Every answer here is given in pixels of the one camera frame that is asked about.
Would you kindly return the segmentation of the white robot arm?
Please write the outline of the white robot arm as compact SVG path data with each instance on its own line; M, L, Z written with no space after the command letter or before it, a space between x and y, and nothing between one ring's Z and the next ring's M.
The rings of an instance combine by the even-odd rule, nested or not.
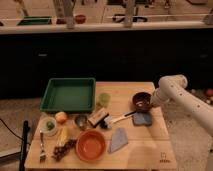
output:
M194 119L213 137L213 107L187 92L188 81L184 75L164 76L151 96L154 107L161 106L168 100L174 100L188 110Z

